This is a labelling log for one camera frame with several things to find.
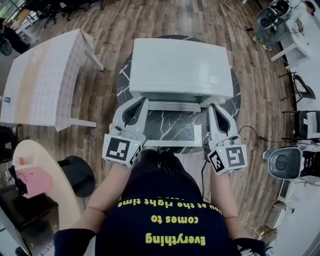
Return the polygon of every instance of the white desk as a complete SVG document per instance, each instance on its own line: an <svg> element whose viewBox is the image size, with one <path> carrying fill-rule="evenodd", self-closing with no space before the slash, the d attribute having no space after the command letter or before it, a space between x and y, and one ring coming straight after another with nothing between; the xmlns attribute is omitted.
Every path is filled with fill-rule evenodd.
<svg viewBox="0 0 320 256"><path fill-rule="evenodd" d="M274 62L283 55L289 53L290 51L296 51L297 57L290 65L286 66L285 69L289 70L294 68L308 60L311 59L311 50L309 45L301 33L287 33L287 36L281 40L283 50L271 58L271 61Z"/></svg>
<svg viewBox="0 0 320 256"><path fill-rule="evenodd" d="M17 57L3 96L0 122L51 126L61 131L71 125L97 127L96 122L71 117L77 74L85 55L100 71L93 38L76 29L45 41Z"/></svg>
<svg viewBox="0 0 320 256"><path fill-rule="evenodd" d="M37 142L26 139L20 142L14 151L13 162L19 157L31 156L32 163L18 165L17 170L28 167L39 167L52 177L52 190L47 196L58 203L59 230L69 229L81 217L77 197L60 165Z"/></svg>

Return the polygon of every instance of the navy t-shirt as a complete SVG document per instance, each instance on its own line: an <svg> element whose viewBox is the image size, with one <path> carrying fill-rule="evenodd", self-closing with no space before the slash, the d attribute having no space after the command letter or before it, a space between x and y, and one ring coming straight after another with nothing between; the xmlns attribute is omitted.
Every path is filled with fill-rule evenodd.
<svg viewBox="0 0 320 256"><path fill-rule="evenodd" d="M95 255L237 256L238 245L265 255L262 241L229 237L221 211L203 202L187 177L163 171L146 174L123 192L106 215L100 231L66 229L54 236L55 255L83 255L95 238Z"/></svg>

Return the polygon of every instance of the pink bag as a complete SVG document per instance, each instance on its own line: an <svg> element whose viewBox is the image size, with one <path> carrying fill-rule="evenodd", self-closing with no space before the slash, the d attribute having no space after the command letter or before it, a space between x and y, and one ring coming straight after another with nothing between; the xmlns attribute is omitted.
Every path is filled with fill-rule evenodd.
<svg viewBox="0 0 320 256"><path fill-rule="evenodd" d="M52 177L39 167L16 170L16 176L26 185L26 198L32 198L52 189Z"/></svg>

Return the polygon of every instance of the black marble tabletop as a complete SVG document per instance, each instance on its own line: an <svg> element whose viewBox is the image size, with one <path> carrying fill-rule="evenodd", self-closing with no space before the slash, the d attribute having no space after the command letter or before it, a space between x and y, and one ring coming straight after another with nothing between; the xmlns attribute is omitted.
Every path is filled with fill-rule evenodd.
<svg viewBox="0 0 320 256"><path fill-rule="evenodd" d="M202 42L199 39L186 35L165 35L159 38ZM118 107L133 98L129 91L131 61L132 53L125 60L119 72L116 90ZM228 111L236 120L241 105L241 92L236 73L231 67L230 70L233 84L233 97L220 106ZM201 108L201 112L149 110L144 135L147 140L193 141L195 139L194 125L201 125L203 145L209 141L205 112L206 108ZM160 149L184 154L203 150L202 147L161 147Z"/></svg>

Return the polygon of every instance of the round wooden table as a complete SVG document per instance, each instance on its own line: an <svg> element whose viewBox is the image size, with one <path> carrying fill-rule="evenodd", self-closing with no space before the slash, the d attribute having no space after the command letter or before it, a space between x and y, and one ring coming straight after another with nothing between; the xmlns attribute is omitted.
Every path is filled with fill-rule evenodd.
<svg viewBox="0 0 320 256"><path fill-rule="evenodd" d="M82 212L77 197L58 162L39 143L26 139L14 151L12 164L17 158L30 157L31 164L18 165L16 170L39 167L52 177L52 190L46 194L58 203L59 230L69 229L81 217Z"/></svg>

